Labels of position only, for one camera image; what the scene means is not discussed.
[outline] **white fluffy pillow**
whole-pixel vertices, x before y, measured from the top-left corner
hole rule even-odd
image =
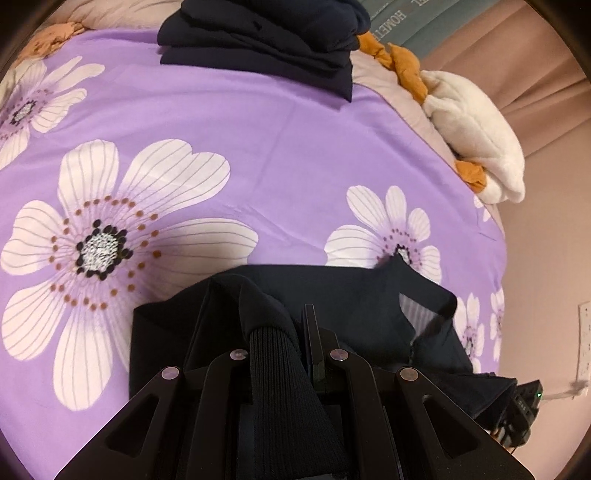
[[[523,150],[491,99],[470,80],[453,73],[424,70],[421,78],[429,90],[423,109],[435,128],[463,160],[487,170],[480,200],[523,200]]]

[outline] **bedding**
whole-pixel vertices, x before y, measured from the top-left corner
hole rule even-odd
[[[400,253],[497,370],[503,234],[389,104],[159,52],[155,30],[78,35],[1,112],[0,429],[35,480],[127,401],[133,308],[237,265]]]

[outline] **pillow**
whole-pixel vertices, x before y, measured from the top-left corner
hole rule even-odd
[[[487,95],[470,80],[423,70],[429,94],[423,109],[462,158],[486,169],[484,203],[520,202],[525,196],[525,158],[515,132]]]
[[[66,0],[48,23],[80,22],[86,28],[159,28],[181,0]]]

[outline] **bed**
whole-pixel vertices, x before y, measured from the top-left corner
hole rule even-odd
[[[127,402],[135,306],[237,265],[371,268],[399,252],[457,296],[474,370],[498,369],[502,226],[426,117],[361,80],[347,103],[276,77],[161,66],[155,35],[78,35],[23,63],[2,111],[7,471],[53,479]]]

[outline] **beige wall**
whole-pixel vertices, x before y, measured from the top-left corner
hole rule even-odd
[[[527,194],[505,202],[508,246],[501,374],[539,378],[548,394],[576,378],[577,306],[591,300],[591,121],[530,156]],[[591,394],[542,403],[515,456],[536,480],[554,480],[591,424]]]

